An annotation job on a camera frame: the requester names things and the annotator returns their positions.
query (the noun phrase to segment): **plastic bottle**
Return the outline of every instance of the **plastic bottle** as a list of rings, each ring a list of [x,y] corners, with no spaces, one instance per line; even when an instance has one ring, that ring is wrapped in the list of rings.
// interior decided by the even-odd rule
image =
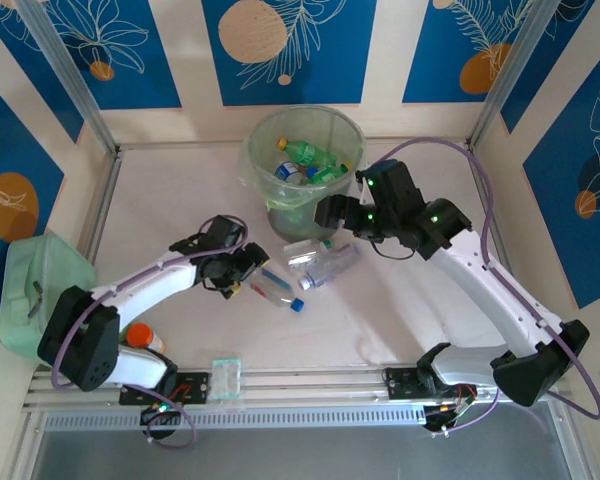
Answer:
[[[293,288],[266,268],[254,272],[247,279],[251,289],[278,307],[289,307],[299,312],[304,302],[293,294]]]
[[[322,256],[316,263],[307,267],[298,283],[303,290],[319,288],[355,265],[360,258],[362,258],[362,254],[358,247],[347,243],[344,247]]]
[[[282,249],[287,265],[291,269],[304,268],[316,262],[333,248],[331,240],[303,240],[285,245]]]
[[[278,148],[287,152],[289,158],[303,167],[335,167],[337,158],[332,153],[320,150],[315,145],[302,140],[290,142],[284,137],[278,140]]]
[[[291,183],[293,185],[300,185],[304,180],[304,175],[302,175],[296,166],[288,160],[283,161],[273,174],[283,182]]]
[[[336,178],[340,178],[348,171],[349,169],[346,165],[327,167],[324,170],[310,167],[307,169],[307,177],[309,177],[309,183],[311,185],[324,185],[325,183],[333,182]]]
[[[154,352],[164,352],[164,343],[145,323],[134,323],[127,329],[127,343],[133,348],[149,348]]]

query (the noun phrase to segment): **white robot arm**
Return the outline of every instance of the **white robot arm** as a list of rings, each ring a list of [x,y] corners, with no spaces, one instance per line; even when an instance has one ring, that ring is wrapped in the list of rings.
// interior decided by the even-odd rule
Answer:
[[[383,160],[358,172],[357,178],[373,202],[361,203],[343,195],[327,197],[318,203],[315,221],[334,228],[344,220],[345,229],[373,244],[397,237],[403,246],[446,272],[505,341],[488,348],[436,345],[413,371],[388,372],[393,383],[400,383],[405,395],[401,398],[421,397],[423,392],[435,397],[449,392],[450,386],[472,384],[497,386],[521,405],[534,404],[571,366],[545,326],[577,355],[589,337],[584,325],[579,320],[563,322],[548,311],[497,261],[485,264],[481,239],[471,222],[446,199],[425,202],[404,163]],[[540,321],[524,303],[534,306]]]
[[[199,283],[229,299],[240,282],[269,259],[255,243],[238,244],[246,226],[221,215],[208,223],[206,232],[174,243],[156,262],[133,275],[89,292],[78,287],[65,290],[38,356],[50,365],[59,363],[60,373],[83,391],[125,384],[168,395],[177,367],[158,352],[119,345],[120,332],[154,305]],[[69,338],[84,316],[84,323]]]

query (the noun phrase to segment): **clear plastic bucket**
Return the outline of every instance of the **clear plastic bucket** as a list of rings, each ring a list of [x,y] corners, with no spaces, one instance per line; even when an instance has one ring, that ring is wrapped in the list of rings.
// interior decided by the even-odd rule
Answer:
[[[280,137],[304,140],[333,153],[349,172],[326,185],[291,185],[273,174],[280,162]],[[291,107],[269,115],[243,142],[238,175],[265,200],[273,230],[287,241],[324,240],[334,230],[313,221],[316,204],[327,195],[346,194],[365,152],[360,128],[337,110],[318,106]]]

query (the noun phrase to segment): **orange bottle cap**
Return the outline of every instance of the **orange bottle cap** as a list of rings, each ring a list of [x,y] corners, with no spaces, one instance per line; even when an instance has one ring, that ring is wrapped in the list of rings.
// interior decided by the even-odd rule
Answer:
[[[127,330],[127,343],[134,348],[145,348],[153,340],[153,330],[144,323],[134,323]]]

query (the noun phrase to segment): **green plastic bottle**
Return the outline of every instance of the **green plastic bottle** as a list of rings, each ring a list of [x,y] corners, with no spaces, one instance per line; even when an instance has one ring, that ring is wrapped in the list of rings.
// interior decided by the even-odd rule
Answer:
[[[315,145],[302,140],[290,142],[281,137],[278,140],[278,148],[287,152],[294,163],[303,167],[327,168],[336,166],[337,158],[334,154],[320,150]]]
[[[328,167],[320,171],[318,171],[317,168],[308,168],[307,177],[309,177],[309,185],[324,185],[325,183],[330,183],[335,179],[340,178],[348,171],[349,169],[346,165],[340,165],[337,168]]]

